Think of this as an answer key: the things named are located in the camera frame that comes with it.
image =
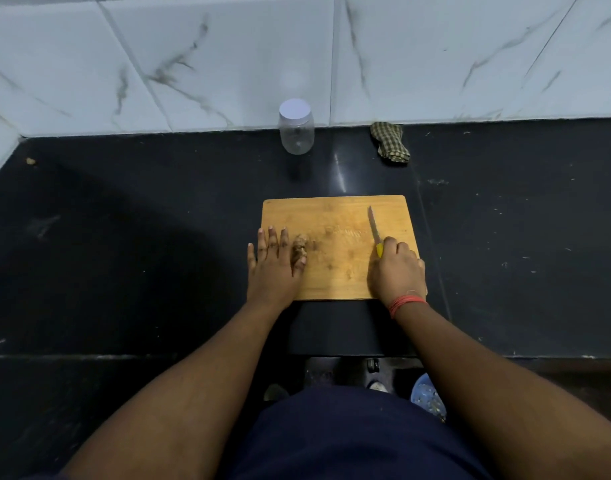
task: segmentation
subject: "person's right arm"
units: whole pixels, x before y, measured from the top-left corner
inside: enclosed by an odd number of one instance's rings
[[[370,285],[388,306],[425,298],[425,266],[404,242],[387,238],[371,263]],[[611,423],[545,379],[493,353],[425,303],[394,319],[417,350],[450,413],[486,447],[507,479],[611,479]]]

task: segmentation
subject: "brown ginger piece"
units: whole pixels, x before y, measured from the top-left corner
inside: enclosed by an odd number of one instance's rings
[[[297,235],[296,239],[292,243],[292,252],[290,253],[290,264],[295,265],[302,257],[307,257],[306,244],[308,243],[308,237],[306,234]]]

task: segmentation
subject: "red thread bracelet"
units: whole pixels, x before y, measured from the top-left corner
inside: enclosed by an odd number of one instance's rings
[[[400,296],[399,298],[396,298],[390,304],[390,306],[387,307],[388,311],[390,312],[390,316],[394,318],[394,314],[396,314],[397,310],[406,303],[425,303],[426,305],[428,305],[428,302],[425,301],[421,296],[406,294]]]

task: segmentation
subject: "white lid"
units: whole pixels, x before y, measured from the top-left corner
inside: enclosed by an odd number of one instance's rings
[[[310,116],[310,104],[303,99],[288,99],[281,103],[279,114],[289,120],[289,124],[305,123]]]

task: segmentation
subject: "checkered cloth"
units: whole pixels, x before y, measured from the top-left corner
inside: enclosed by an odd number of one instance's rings
[[[400,126],[378,121],[370,127],[370,134],[379,141],[379,155],[397,163],[410,161],[410,152],[401,142]]]

